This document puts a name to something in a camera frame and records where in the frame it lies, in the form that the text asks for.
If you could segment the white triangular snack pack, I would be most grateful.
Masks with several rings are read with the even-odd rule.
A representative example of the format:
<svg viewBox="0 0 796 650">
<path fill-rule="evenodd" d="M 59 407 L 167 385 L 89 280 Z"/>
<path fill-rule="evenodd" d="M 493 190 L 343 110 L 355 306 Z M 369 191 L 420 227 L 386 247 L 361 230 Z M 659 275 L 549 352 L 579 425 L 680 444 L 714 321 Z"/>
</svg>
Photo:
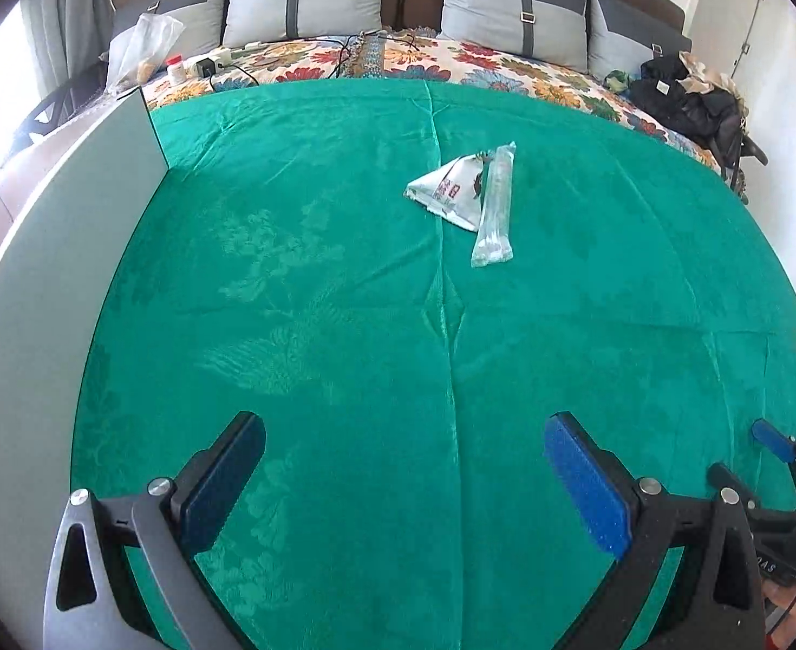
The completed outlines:
<svg viewBox="0 0 796 650">
<path fill-rule="evenodd" d="M 479 230 L 482 219 L 486 155 L 467 154 L 411 180 L 404 197 L 423 205 L 432 215 L 468 232 Z"/>
</svg>

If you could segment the black chair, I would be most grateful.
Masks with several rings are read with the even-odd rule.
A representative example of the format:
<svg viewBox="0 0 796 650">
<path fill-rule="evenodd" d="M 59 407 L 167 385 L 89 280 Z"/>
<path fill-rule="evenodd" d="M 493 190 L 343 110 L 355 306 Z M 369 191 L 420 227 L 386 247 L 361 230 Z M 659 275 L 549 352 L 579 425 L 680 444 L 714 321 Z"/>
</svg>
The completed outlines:
<svg viewBox="0 0 796 650">
<path fill-rule="evenodd" d="M 41 100 L 16 128 L 8 159 L 31 147 L 35 138 L 47 137 L 90 106 L 105 91 L 106 75 L 106 60 L 97 60 Z"/>
</svg>

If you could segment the clear narrow snack pack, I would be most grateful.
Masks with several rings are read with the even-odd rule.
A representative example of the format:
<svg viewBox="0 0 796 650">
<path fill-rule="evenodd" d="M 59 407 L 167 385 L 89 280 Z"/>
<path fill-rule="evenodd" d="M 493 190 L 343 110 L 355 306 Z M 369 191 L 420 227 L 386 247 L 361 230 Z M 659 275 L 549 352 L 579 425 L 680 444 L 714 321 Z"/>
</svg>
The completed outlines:
<svg viewBox="0 0 796 650">
<path fill-rule="evenodd" d="M 499 145 L 487 163 L 482 217 L 472 251 L 473 267 L 507 263 L 513 258 L 510 226 L 516 151 L 513 142 Z"/>
</svg>

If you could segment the pile of dark clothes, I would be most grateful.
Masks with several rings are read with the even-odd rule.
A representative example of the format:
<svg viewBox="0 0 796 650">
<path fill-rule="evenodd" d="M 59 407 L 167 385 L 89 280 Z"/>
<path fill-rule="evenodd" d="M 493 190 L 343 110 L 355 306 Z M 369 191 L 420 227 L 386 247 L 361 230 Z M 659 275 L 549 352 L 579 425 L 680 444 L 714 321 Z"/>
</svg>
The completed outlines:
<svg viewBox="0 0 796 650">
<path fill-rule="evenodd" d="M 646 60 L 627 91 L 636 107 L 711 151 L 724 172 L 739 169 L 743 157 L 768 165 L 767 153 L 749 135 L 749 107 L 733 79 L 688 51 Z"/>
</svg>

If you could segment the far right grey pillow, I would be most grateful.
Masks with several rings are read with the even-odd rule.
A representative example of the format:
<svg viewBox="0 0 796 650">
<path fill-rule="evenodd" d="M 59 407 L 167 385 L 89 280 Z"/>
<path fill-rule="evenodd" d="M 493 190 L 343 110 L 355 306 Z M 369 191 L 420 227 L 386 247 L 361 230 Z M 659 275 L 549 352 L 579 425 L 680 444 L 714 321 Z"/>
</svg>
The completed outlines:
<svg viewBox="0 0 796 650">
<path fill-rule="evenodd" d="M 623 72 L 636 78 L 654 57 L 691 50 L 678 29 L 620 0 L 589 0 L 588 66 L 593 78 Z"/>
</svg>

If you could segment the far left grey pillow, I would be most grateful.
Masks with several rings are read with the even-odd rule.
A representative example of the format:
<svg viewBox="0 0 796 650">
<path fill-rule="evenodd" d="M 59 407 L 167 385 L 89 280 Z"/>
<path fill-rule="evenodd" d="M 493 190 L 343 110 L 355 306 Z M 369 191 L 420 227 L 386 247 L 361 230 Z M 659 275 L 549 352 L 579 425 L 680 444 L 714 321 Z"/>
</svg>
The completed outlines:
<svg viewBox="0 0 796 650">
<path fill-rule="evenodd" d="M 208 53 L 222 43 L 226 0 L 115 0 L 112 43 L 134 28 L 142 14 L 171 16 L 184 29 L 169 56 L 192 57 Z"/>
</svg>

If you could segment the green bedspread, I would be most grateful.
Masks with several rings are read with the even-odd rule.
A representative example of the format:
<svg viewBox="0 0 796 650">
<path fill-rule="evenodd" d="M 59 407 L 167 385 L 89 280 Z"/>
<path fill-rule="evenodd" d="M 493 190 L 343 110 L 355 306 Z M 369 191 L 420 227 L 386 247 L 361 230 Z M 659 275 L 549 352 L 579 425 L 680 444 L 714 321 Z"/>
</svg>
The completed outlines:
<svg viewBox="0 0 796 650">
<path fill-rule="evenodd" d="M 768 505 L 796 295 L 714 172 L 589 114 L 421 79 L 156 110 L 169 170 L 82 379 L 72 482 L 134 493 L 239 411 L 266 453 L 200 557 L 263 648 L 548 648 L 610 566 L 543 453 L 568 411 L 636 476 Z M 404 197 L 516 147 L 507 263 Z"/>
</svg>

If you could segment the grey curtain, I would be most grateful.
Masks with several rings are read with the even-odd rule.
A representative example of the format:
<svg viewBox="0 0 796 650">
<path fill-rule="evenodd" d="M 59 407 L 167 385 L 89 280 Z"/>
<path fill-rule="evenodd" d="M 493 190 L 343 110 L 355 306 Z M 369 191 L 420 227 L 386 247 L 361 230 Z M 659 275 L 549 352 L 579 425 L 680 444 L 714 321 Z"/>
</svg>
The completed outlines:
<svg viewBox="0 0 796 650">
<path fill-rule="evenodd" d="M 109 49 L 110 0 L 21 0 L 21 12 L 41 97 L 90 68 Z"/>
</svg>

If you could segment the white bottle red cap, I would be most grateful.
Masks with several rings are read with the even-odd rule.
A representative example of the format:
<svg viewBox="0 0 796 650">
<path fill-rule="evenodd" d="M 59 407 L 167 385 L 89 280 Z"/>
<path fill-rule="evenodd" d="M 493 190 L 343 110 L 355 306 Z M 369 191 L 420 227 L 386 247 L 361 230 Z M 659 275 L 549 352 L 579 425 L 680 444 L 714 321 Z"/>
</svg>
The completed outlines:
<svg viewBox="0 0 796 650">
<path fill-rule="evenodd" d="M 166 75 L 172 85 L 182 85 L 186 81 L 184 58 L 181 54 L 166 60 Z"/>
</svg>

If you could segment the black power adapter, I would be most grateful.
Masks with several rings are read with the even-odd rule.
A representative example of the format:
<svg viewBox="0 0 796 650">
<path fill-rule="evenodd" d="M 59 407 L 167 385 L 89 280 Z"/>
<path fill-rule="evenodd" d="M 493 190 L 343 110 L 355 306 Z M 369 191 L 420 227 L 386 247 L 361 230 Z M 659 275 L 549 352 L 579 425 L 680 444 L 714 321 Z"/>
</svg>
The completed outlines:
<svg viewBox="0 0 796 650">
<path fill-rule="evenodd" d="M 200 78 L 212 78 L 212 76 L 216 75 L 216 63 L 210 57 L 198 60 L 195 67 Z"/>
</svg>

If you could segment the white cardboard box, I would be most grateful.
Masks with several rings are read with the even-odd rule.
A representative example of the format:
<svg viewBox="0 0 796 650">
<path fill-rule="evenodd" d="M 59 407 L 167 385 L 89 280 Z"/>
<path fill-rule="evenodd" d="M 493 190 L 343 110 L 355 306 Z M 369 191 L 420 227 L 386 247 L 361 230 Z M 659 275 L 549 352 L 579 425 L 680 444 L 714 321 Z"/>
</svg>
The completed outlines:
<svg viewBox="0 0 796 650">
<path fill-rule="evenodd" d="M 45 580 L 95 325 L 166 172 L 134 89 L 0 173 L 0 623 L 22 648 L 43 641 Z"/>
</svg>

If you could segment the floral bed sheet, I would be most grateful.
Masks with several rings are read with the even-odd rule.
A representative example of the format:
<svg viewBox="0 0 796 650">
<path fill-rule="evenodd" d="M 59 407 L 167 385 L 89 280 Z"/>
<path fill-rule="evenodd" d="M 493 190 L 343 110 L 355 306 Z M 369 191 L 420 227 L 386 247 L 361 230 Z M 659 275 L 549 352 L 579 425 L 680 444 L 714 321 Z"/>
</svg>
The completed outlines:
<svg viewBox="0 0 796 650">
<path fill-rule="evenodd" d="M 665 142 L 714 172 L 720 169 L 711 151 L 670 131 L 623 94 L 614 93 L 588 74 L 439 37 L 426 28 L 280 43 L 254 41 L 226 54 L 229 64 L 217 69 L 212 78 L 200 78 L 192 59 L 184 62 L 186 81 L 182 85 L 172 85 L 166 74 L 154 75 L 144 87 L 147 106 L 154 110 L 214 91 L 281 82 L 421 79 L 524 95 L 593 114 Z"/>
</svg>

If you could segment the clear plastic bag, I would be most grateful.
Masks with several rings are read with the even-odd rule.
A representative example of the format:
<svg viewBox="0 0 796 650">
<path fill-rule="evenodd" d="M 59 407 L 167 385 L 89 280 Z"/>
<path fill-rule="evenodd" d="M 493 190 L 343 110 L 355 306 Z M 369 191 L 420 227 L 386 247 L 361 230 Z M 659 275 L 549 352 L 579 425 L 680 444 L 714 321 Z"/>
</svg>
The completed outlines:
<svg viewBox="0 0 796 650">
<path fill-rule="evenodd" d="M 106 91 L 110 95 L 147 84 L 165 63 L 185 25 L 173 16 L 142 14 L 110 43 Z"/>
</svg>

